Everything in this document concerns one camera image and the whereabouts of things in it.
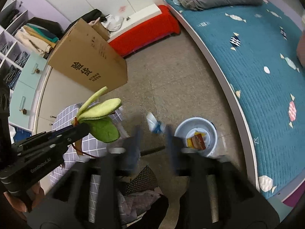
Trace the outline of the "left hand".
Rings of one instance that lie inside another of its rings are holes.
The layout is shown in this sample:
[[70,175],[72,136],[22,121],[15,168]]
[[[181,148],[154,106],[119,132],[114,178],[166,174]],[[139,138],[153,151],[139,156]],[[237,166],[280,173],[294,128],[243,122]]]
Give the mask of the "left hand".
[[[45,198],[45,194],[44,194],[44,190],[41,187],[40,182],[34,184],[31,187],[31,191],[33,191],[35,196],[32,202],[32,208],[34,208]],[[9,192],[4,192],[4,196],[15,210],[20,212],[28,212],[26,205],[20,199],[12,196]]]

